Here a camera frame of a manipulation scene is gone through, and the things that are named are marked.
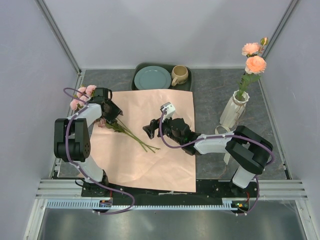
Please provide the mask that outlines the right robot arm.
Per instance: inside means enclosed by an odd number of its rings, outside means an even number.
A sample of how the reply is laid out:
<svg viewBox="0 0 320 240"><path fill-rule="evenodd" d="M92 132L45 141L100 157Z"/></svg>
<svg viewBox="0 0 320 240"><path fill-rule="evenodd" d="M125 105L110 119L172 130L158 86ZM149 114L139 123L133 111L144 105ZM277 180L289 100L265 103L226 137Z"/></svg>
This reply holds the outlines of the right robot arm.
<svg viewBox="0 0 320 240"><path fill-rule="evenodd" d="M155 137L155 131L158 130L159 138L169 137L178 144L177 149L183 149L191 156L229 154L239 164L229 184L229 191L235 197L242 196L250 181L261 175L266 166L275 159L273 145L243 125L232 132L206 135L191 131L182 118L158 118L151 120L150 124L142 129L150 139Z"/></svg>

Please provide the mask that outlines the peach rose stem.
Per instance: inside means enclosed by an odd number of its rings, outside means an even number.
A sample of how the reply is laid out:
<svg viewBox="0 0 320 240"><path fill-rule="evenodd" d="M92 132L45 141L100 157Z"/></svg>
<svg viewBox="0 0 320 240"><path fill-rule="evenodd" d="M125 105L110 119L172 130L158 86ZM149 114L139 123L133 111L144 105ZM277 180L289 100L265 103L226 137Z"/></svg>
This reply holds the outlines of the peach rose stem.
<svg viewBox="0 0 320 240"><path fill-rule="evenodd" d="M241 81L238 83L239 90L235 95L238 101L244 102L244 92L250 84L257 82L261 74L265 72L267 68L267 63L262 57L262 53L265 47L269 43L268 37L263 37L260 42L246 43L242 49L241 53L243 56L247 57L245 61L245 73L241 77Z"/></svg>

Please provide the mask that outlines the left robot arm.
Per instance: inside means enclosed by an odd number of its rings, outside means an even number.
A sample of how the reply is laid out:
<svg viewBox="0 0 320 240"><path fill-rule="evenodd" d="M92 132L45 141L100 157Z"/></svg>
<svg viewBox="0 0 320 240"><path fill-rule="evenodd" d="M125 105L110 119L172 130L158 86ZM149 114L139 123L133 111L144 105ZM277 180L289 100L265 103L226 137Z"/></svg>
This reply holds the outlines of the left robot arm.
<svg viewBox="0 0 320 240"><path fill-rule="evenodd" d="M69 162L83 175L83 187L92 186L99 197L112 190L106 172L91 156L89 127L98 119L107 124L117 122L123 111L112 101L112 90L88 86L81 89L66 87L63 92L72 98L72 116L54 122L53 151L56 158Z"/></svg>

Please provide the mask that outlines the pink wrapping paper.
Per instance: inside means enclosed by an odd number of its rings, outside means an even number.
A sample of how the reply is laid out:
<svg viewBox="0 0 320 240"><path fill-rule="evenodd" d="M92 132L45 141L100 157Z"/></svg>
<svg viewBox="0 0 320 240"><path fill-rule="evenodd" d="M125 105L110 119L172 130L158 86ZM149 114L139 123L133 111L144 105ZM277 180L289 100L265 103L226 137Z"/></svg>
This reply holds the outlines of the pink wrapping paper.
<svg viewBox="0 0 320 240"><path fill-rule="evenodd" d="M112 184L176 192L196 191L196 157L181 148L167 147L161 138L150 139L143 127L161 116L165 103L175 107L174 118L182 118L195 129L193 94L173 89L116 91L112 101L123 111L119 119L140 140L156 150L144 150L133 138L106 127L93 126L90 155Z"/></svg>

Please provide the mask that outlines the pink flower bunch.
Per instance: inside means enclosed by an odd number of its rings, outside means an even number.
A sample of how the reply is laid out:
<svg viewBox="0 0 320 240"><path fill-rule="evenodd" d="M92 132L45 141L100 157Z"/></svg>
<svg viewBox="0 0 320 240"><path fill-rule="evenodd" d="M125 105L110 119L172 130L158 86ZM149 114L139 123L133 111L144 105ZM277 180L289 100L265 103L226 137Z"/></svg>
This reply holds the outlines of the pink flower bunch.
<svg viewBox="0 0 320 240"><path fill-rule="evenodd" d="M82 85L78 90L75 90L76 94L72 97L72 101L70 103L70 107L73 111L83 109L85 104L80 104L79 99L82 101L88 102L89 99L93 98L94 93L97 89L96 85L89 85L88 87L85 87ZM103 116L96 119L94 123L98 123L98 127L100 128L108 128L114 130L114 132L117 133L123 133L127 136L133 138L135 141L137 141L141 147L144 149L145 152L147 152L147 148L155 153L155 150L160 150L160 148L151 146L140 140L136 135L133 134L133 132L118 118L115 118L115 120L112 123L108 123L107 119Z"/></svg>

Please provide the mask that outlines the beige ribbon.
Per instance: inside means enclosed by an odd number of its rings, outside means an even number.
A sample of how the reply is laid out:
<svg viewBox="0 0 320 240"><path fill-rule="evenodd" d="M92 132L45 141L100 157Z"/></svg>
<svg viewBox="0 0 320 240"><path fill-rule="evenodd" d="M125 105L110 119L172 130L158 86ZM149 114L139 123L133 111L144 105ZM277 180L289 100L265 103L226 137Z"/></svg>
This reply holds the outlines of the beige ribbon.
<svg viewBox="0 0 320 240"><path fill-rule="evenodd" d="M218 125L215 130L214 133L216 135L219 136L224 136L227 133L230 132L230 128L224 125ZM219 138L218 139L218 146L214 147L214 153L219 153L222 154L224 153L224 157L223 157L223 161L225 162L226 165L229 164L230 158L231 158L231 154L226 150L226 144L227 144L227 140L230 140L230 138Z"/></svg>

